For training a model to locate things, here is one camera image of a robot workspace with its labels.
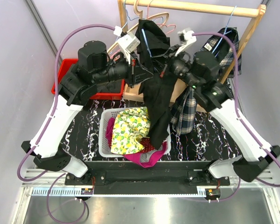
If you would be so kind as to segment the blue hanger of black skirt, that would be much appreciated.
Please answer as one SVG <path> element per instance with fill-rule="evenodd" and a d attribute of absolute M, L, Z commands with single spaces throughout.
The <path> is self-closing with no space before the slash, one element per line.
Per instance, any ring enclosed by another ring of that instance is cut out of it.
<path fill-rule="evenodd" d="M 145 33 L 144 29 L 141 29 L 141 32 L 142 32 L 142 35 L 143 35 L 143 38 L 144 38 L 144 42 L 145 42 L 147 51 L 148 51 L 149 56 L 150 56 L 150 58 L 151 58 L 151 57 L 152 57 L 152 54 L 151 54 L 151 51 L 150 51 L 150 48 L 149 48 L 149 45 L 148 45 L 146 33 Z"/>

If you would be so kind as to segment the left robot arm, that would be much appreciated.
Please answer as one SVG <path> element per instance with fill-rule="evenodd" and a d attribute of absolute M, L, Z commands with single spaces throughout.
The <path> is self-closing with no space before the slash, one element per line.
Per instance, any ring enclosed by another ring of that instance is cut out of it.
<path fill-rule="evenodd" d="M 87 42 L 78 50 L 78 61 L 71 65 L 55 89 L 57 99 L 42 125 L 46 130 L 40 130 L 32 140 L 21 144 L 24 152 L 34 157 L 38 168 L 71 173 L 82 185 L 91 181 L 86 164 L 60 146 L 65 131 L 88 100 L 97 94 L 98 85 L 124 80 L 134 86 L 152 77 L 134 52 L 140 44 L 138 39 L 129 41 L 123 37 L 117 44 L 121 52 L 116 62 L 109 58 L 106 45 L 101 41 Z"/>

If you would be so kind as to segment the red polka dot skirt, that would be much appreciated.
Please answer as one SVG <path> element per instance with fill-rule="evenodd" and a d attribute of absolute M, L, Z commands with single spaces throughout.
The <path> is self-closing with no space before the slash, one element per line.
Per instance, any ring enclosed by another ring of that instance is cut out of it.
<path fill-rule="evenodd" d="M 142 138 L 140 140 L 140 144 L 143 146 L 143 149 L 141 151 L 139 151 L 139 153 L 141 153 L 141 154 L 161 151 L 163 149 L 163 146 L 161 146 L 158 149 L 156 149 L 154 146 L 152 146 L 149 138 Z"/>

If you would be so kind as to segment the black skirt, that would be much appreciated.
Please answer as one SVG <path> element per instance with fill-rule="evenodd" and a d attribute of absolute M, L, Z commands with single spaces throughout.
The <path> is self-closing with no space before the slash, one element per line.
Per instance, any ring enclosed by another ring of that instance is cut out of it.
<path fill-rule="evenodd" d="M 140 63 L 154 74 L 140 84 L 139 94 L 143 94 L 144 105 L 148 109 L 148 116 L 151 122 L 148 136 L 150 143 L 158 149 L 168 137 L 168 125 L 171 120 L 170 99 L 174 90 L 177 77 L 172 73 L 160 78 L 160 68 L 154 63 L 154 56 L 164 53 L 170 48 L 170 38 L 151 20 L 139 20 L 136 30 L 136 37 L 140 40 L 137 53 L 140 56 Z M 144 29 L 148 45 L 152 54 L 150 58 L 144 38 L 141 32 Z"/>

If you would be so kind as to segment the magenta skirt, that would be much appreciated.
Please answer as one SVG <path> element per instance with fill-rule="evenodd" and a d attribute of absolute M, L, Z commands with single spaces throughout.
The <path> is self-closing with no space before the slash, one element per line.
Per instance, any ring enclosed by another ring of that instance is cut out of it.
<path fill-rule="evenodd" d="M 107 140 L 108 147 L 111 147 L 111 144 L 112 144 L 112 130 L 114 127 L 114 122 L 115 122 L 115 118 L 110 118 L 108 120 L 106 132 L 105 132 L 105 138 Z M 162 146 L 163 146 L 163 149 L 161 151 L 150 152 L 150 153 L 145 153 L 145 154 L 135 153 L 135 154 L 128 154 L 128 155 L 123 155 L 123 156 L 127 160 L 129 160 L 135 164 L 138 164 L 143 168 L 149 168 L 149 167 L 154 166 L 157 163 L 157 161 L 164 155 L 164 153 L 166 152 L 166 150 L 168 148 L 167 141 L 164 141 Z"/>

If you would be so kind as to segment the lemon print skirt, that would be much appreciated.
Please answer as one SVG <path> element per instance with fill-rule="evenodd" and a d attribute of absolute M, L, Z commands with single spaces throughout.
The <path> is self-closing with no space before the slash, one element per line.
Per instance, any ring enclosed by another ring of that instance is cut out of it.
<path fill-rule="evenodd" d="M 118 155 L 135 154 L 144 149 L 141 139 L 148 136 L 150 120 L 146 107 L 127 108 L 115 118 L 111 153 Z"/>

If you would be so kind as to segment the pink wire hanger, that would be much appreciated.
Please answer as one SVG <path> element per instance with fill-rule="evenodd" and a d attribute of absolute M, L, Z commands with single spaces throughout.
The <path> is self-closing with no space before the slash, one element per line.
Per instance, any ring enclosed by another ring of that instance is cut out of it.
<path fill-rule="evenodd" d="M 140 2 L 139 0 L 133 0 L 132 1 L 133 4 L 131 4 L 131 5 L 133 6 L 133 13 L 135 14 L 135 18 L 131 19 L 129 14 L 128 14 L 128 19 L 129 19 L 128 20 L 128 30 L 127 30 L 126 33 L 133 32 L 138 28 L 138 26 L 139 26 L 138 20 L 139 19 L 146 19 L 146 20 L 151 20 L 151 21 L 154 21 L 154 22 L 156 22 L 158 19 L 161 19 L 161 21 L 157 23 L 157 25 L 160 28 L 163 28 L 163 27 L 167 27 L 167 28 L 172 27 L 173 28 L 172 30 L 168 31 L 166 34 L 169 34 L 176 29 L 175 24 L 168 24 L 169 12 L 163 12 L 163 13 L 149 15 L 149 9 L 150 9 L 151 4 L 153 3 L 153 0 L 149 0 L 147 5 L 146 5 L 146 8 L 147 8 L 146 17 L 143 16 L 143 11 L 138 9 L 139 2 Z"/>

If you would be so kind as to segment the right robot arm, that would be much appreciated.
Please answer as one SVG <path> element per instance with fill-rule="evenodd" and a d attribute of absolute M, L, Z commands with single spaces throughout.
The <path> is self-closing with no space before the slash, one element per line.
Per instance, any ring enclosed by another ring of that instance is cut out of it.
<path fill-rule="evenodd" d="M 176 75 L 194 90 L 196 102 L 226 129 L 241 151 L 233 159 L 217 160 L 203 172 L 203 181 L 213 185 L 219 178 L 237 175 L 252 182 L 280 156 L 280 147 L 272 146 L 256 131 L 237 108 L 236 101 L 224 84 L 215 79 L 220 65 L 209 51 L 197 52 L 192 62 L 183 59 L 175 45 L 154 61 L 160 61 L 164 72 Z"/>

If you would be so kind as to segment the light blue wire hanger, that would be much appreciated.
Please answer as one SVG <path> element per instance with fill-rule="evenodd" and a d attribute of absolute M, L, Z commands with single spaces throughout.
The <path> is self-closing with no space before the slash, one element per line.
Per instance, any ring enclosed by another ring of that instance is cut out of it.
<path fill-rule="evenodd" d="M 119 20 L 122 32 L 125 33 L 128 30 L 128 11 L 126 9 L 125 0 L 117 0 L 119 10 Z"/>

